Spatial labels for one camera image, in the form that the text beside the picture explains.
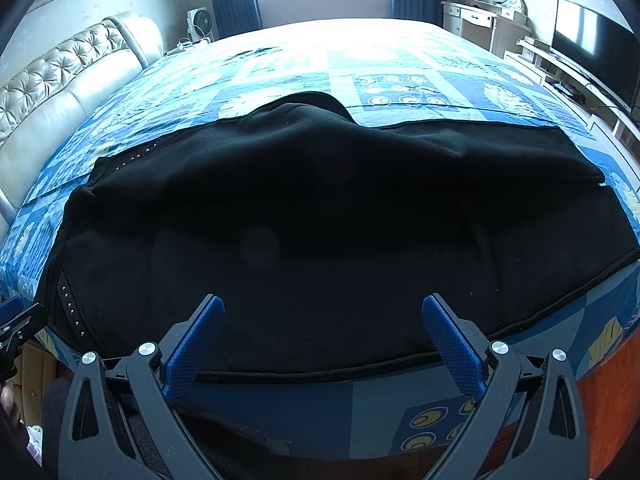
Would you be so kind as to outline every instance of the vanity table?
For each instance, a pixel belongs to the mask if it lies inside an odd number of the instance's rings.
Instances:
[[[445,0],[444,28],[502,58],[530,36],[522,0]]]

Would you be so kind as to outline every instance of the headboard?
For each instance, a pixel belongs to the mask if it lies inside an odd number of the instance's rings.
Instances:
[[[0,88],[0,243],[56,148],[162,54],[158,26],[123,12],[63,41]]]

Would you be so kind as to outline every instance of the fan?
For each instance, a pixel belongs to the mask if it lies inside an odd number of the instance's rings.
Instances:
[[[187,33],[191,41],[209,37],[211,32],[211,15],[206,7],[191,9],[187,12]]]

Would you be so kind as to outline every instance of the flat screen tv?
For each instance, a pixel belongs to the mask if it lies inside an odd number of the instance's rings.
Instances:
[[[591,9],[558,0],[552,49],[632,111],[640,87],[640,42],[630,30]]]

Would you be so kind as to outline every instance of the metal pivot bolt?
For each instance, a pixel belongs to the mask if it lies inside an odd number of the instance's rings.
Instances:
[[[503,341],[494,341],[491,343],[491,350],[497,354],[504,355],[509,351],[509,345]]]
[[[566,354],[559,348],[551,352],[551,355],[556,361],[564,361],[566,359]]]
[[[143,343],[138,348],[138,353],[140,355],[151,355],[155,351],[156,351],[156,345],[153,343]]]
[[[95,352],[87,352],[82,356],[82,362],[85,365],[90,365],[95,361],[95,358],[96,358]]]

